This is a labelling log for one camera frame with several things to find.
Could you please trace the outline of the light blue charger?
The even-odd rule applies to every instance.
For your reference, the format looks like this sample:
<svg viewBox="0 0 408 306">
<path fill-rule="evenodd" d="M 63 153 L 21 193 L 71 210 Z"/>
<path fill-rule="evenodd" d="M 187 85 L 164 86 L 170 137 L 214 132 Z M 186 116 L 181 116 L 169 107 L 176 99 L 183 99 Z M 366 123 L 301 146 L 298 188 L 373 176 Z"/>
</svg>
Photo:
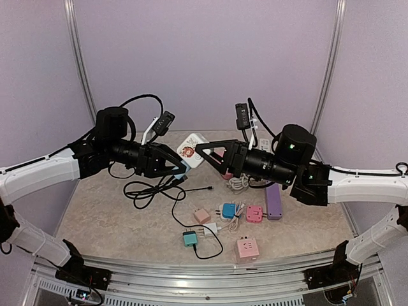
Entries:
<svg viewBox="0 0 408 306">
<path fill-rule="evenodd" d="M 180 180 L 180 179 L 184 178 L 184 176 L 187 174 L 187 172 L 188 172 L 190 169 L 191 169 L 191 168 L 187 165 L 187 166 L 186 166 L 186 170 L 185 170 L 183 173 L 180 173 L 180 174 L 175 175 L 174 178 L 175 178 L 176 180 Z"/>
</svg>

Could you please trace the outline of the white cube socket adapter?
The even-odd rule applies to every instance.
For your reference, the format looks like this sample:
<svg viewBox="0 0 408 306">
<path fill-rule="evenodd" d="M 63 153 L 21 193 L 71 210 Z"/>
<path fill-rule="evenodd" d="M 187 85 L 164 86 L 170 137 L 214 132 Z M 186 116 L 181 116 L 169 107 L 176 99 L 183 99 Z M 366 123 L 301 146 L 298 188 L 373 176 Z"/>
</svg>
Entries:
<svg viewBox="0 0 408 306">
<path fill-rule="evenodd" d="M 207 143 L 207 139 L 201 133 L 191 133 L 178 147 L 177 154 L 187 169 L 195 169 L 200 166 L 204 159 L 196 152 L 196 146 Z"/>
</svg>

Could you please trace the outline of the blue plug adapter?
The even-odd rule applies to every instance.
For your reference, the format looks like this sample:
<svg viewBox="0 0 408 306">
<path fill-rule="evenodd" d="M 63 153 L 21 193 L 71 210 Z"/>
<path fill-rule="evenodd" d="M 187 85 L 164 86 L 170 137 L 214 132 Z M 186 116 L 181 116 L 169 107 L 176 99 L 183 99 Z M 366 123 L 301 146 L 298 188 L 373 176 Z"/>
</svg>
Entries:
<svg viewBox="0 0 408 306">
<path fill-rule="evenodd" d="M 219 205 L 219 208 L 215 210 L 215 213 L 223 221 L 230 221 L 234 218 L 236 213 L 236 205 L 234 203 L 223 203 Z"/>
</svg>

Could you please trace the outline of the pink charger plug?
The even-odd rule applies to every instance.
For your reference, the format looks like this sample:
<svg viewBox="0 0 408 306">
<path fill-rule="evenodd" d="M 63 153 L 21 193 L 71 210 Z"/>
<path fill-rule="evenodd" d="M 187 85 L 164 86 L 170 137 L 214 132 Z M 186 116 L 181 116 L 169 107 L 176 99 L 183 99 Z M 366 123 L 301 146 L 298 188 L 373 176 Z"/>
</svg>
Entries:
<svg viewBox="0 0 408 306">
<path fill-rule="evenodd" d="M 204 208 L 196 210 L 193 216 L 198 224 L 206 224 L 211 220 L 210 214 Z"/>
</svg>

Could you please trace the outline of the pink socket adapter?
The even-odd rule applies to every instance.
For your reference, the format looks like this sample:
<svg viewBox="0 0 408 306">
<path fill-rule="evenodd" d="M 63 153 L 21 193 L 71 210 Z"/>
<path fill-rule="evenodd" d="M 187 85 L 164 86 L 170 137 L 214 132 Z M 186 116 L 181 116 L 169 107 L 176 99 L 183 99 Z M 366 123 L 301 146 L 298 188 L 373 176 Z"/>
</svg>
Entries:
<svg viewBox="0 0 408 306">
<path fill-rule="evenodd" d="M 246 221 L 253 224 L 259 224 L 264 217 L 263 207 L 260 205 L 250 205 L 247 207 L 245 218 Z"/>
</svg>

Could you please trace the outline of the white usb charger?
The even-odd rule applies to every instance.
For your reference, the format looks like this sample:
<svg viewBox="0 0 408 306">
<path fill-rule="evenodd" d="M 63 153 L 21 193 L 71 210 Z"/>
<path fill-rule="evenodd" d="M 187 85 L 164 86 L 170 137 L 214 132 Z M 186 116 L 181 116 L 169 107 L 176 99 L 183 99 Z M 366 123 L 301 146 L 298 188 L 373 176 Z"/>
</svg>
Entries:
<svg viewBox="0 0 408 306">
<path fill-rule="evenodd" d="M 200 233 L 204 237 L 214 237 L 217 236 L 221 230 L 222 228 L 218 226 L 216 222 L 211 222 L 204 224 L 200 229 Z"/>
</svg>

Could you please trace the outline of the teal usb charger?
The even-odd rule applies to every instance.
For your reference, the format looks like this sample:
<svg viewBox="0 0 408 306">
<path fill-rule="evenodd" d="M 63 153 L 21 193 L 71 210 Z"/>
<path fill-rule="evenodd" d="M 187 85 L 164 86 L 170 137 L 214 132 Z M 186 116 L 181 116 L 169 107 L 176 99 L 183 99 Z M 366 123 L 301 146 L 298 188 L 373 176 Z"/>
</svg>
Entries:
<svg viewBox="0 0 408 306">
<path fill-rule="evenodd" d="M 186 231 L 182 234 L 184 247 L 194 247 L 198 244 L 198 236 L 195 231 Z"/>
</svg>

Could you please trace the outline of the pink cube socket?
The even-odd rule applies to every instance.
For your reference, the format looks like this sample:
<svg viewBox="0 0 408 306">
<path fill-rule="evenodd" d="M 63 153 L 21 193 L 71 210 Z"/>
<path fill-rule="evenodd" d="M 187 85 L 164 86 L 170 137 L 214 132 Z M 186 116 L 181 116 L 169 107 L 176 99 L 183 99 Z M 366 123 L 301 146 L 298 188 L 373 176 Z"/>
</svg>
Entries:
<svg viewBox="0 0 408 306">
<path fill-rule="evenodd" d="M 235 253 L 238 263 L 256 261 L 259 257 L 259 248 L 255 238 L 242 237 L 235 243 Z"/>
</svg>

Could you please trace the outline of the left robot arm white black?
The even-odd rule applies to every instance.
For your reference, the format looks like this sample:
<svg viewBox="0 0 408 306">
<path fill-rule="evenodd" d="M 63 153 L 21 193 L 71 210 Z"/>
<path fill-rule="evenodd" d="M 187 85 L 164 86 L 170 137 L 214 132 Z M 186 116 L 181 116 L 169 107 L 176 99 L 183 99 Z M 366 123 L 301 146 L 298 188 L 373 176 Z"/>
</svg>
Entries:
<svg viewBox="0 0 408 306">
<path fill-rule="evenodd" d="M 12 204 L 47 187 L 91 177 L 114 163 L 149 179 L 183 174 L 187 167 L 181 157 L 169 146 L 156 142 L 157 137 L 169 130 L 174 114 L 161 109 L 142 141 L 136 142 L 136 125 L 126 107 L 143 98 L 160 100 L 156 95 L 142 94 L 119 106 L 99 110 L 94 127 L 79 139 L 43 157 L 1 168 L 2 243 L 48 260 L 77 284 L 89 278 L 89 269 L 71 242 L 56 239 L 33 226 Z"/>
</svg>

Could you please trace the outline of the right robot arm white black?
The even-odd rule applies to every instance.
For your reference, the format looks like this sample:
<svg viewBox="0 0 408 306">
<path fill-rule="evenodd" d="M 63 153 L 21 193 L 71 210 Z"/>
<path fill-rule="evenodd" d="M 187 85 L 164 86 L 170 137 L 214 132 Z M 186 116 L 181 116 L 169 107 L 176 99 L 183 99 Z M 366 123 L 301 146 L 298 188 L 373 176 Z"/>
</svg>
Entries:
<svg viewBox="0 0 408 306">
<path fill-rule="evenodd" d="M 198 144 L 195 151 L 219 173 L 290 188 L 297 201 L 314 206 L 345 202 L 392 203 L 391 211 L 352 240 L 337 246 L 326 278 L 339 283 L 368 257 L 407 235 L 407 163 L 393 170 L 347 170 L 313 160 L 317 138 L 304 127 L 287 124 L 272 135 L 269 151 L 251 143 L 223 140 Z"/>
</svg>

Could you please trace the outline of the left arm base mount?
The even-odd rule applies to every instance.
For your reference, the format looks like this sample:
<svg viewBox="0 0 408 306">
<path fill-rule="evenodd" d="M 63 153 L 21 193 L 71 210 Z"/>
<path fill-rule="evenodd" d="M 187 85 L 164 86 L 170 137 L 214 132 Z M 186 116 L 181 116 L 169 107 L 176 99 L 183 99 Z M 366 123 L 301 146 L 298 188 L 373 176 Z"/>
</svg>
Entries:
<svg viewBox="0 0 408 306">
<path fill-rule="evenodd" d="M 67 263 L 57 269 L 55 278 L 106 291 L 112 272 L 108 269 L 85 265 L 78 249 L 71 242 L 65 239 L 62 241 L 68 247 L 70 258 Z"/>
</svg>

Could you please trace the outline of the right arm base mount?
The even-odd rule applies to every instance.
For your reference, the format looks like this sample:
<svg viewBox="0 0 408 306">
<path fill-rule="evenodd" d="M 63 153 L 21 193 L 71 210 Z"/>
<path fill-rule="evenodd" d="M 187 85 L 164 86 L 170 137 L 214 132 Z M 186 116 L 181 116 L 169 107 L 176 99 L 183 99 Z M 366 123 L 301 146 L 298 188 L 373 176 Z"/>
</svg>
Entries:
<svg viewBox="0 0 408 306">
<path fill-rule="evenodd" d="M 317 268 L 309 268 L 304 271 L 308 289 L 317 289 L 342 282 L 356 280 L 360 275 L 360 266 L 348 262 L 346 246 L 348 240 L 339 244 L 334 253 L 333 262 L 329 265 Z"/>
</svg>

